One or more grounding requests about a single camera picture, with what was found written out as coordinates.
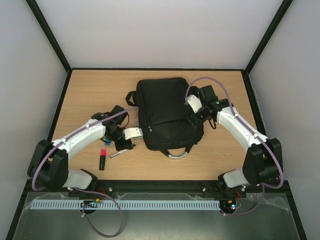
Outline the black student bag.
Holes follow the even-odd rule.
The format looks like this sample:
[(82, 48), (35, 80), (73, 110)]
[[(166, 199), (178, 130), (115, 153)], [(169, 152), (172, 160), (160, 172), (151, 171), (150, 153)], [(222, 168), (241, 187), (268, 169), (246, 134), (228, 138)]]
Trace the black student bag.
[(143, 79), (125, 98), (129, 106), (138, 108), (146, 147), (173, 160), (186, 157), (204, 135), (204, 128), (193, 129), (187, 122), (194, 113), (185, 104), (188, 87), (183, 77)]

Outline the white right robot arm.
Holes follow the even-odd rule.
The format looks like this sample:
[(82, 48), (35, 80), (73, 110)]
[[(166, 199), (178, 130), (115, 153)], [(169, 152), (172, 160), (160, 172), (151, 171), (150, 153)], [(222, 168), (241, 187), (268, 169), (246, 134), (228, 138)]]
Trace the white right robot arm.
[(229, 196), (238, 186), (265, 184), (283, 177), (282, 146), (276, 138), (269, 139), (252, 127), (233, 106), (230, 99), (219, 99), (211, 85), (189, 86), (185, 103), (193, 110), (192, 124), (209, 121), (212, 128), (219, 124), (227, 129), (245, 151), (243, 166), (218, 177), (218, 191)]

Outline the blue-capped white pen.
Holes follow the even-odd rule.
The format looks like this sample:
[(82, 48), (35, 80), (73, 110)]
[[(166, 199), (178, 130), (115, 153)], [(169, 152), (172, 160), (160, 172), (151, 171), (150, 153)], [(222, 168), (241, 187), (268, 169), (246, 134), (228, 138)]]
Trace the blue-capped white pen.
[(119, 155), (121, 155), (121, 154), (123, 154), (123, 153), (125, 153), (127, 151), (128, 151), (128, 149), (117, 151), (116, 153), (110, 155), (110, 158), (115, 158), (115, 157), (117, 157), (117, 156), (119, 156)]

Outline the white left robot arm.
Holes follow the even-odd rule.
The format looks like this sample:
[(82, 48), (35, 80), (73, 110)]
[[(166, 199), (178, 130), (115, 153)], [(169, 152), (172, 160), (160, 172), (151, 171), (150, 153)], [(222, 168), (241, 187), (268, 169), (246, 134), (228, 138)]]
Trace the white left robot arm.
[(142, 130), (135, 126), (121, 127), (128, 110), (116, 105), (110, 112), (97, 112), (80, 128), (56, 140), (43, 139), (35, 147), (27, 175), (34, 191), (62, 188), (87, 189), (94, 179), (87, 170), (72, 170), (70, 160), (92, 142), (104, 137), (114, 142), (118, 154), (132, 150), (132, 139), (141, 138)]

